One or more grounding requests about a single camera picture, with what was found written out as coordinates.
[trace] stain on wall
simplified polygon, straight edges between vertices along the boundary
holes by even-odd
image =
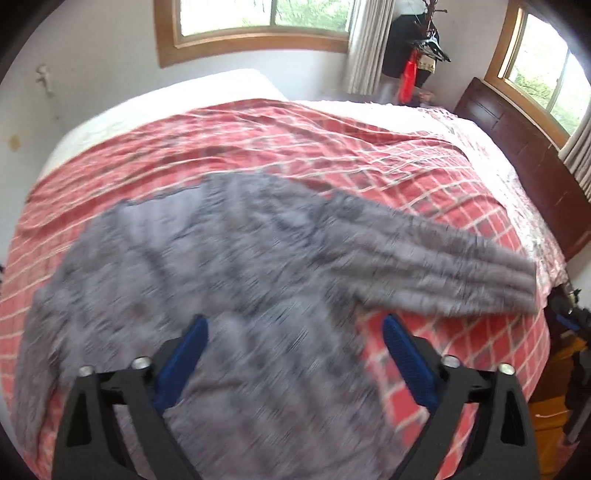
[[[8,148],[13,152],[16,152],[19,148],[21,148],[21,141],[18,138],[18,135],[13,135],[8,139]]]

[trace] red bedspread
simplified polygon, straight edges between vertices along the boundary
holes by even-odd
[[[91,148],[30,193],[12,241],[0,297],[0,372],[9,408],[18,346],[33,294],[51,277],[88,221],[122,199],[137,200],[192,185],[213,171],[276,174],[325,194],[340,188],[522,251],[504,208],[462,152],[442,138],[395,134],[274,100],[243,100],[176,115]],[[547,360],[549,337],[542,313],[470,319],[399,314],[416,335],[471,367],[513,364],[527,397]],[[366,338],[365,360],[389,420],[410,446],[427,414],[414,404],[386,353],[382,318],[380,312],[359,315]],[[56,391],[38,452],[27,452],[29,465],[42,479],[50,476],[62,408],[63,393]],[[467,412],[443,476],[455,469],[471,425]]]

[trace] blue object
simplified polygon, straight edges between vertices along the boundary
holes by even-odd
[[[178,402],[184,386],[205,351],[208,337],[207,319],[197,316],[155,379],[152,403],[161,415]]]
[[[439,376],[423,358],[413,337],[398,317],[388,315],[384,319],[383,333],[388,352],[400,370],[414,401],[433,413],[439,406]]]
[[[580,325],[577,325],[576,323],[571,322],[569,319],[567,319],[566,317],[563,317],[562,315],[556,315],[556,319],[560,323],[562,323],[562,325],[564,325],[569,330],[572,330],[573,332],[578,332],[581,329]]]

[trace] wooden headboard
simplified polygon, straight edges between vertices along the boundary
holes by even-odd
[[[556,147],[517,108],[477,78],[455,113],[476,123],[502,150],[564,256],[572,259],[591,241],[591,204],[558,158]]]

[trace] window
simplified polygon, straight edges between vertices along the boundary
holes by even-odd
[[[284,25],[347,32],[352,0],[180,0],[181,35]]]
[[[154,0],[161,66],[233,51],[347,52],[355,0]]]
[[[583,119],[591,86],[567,43],[548,23],[509,5],[485,80],[515,102],[558,145]]]

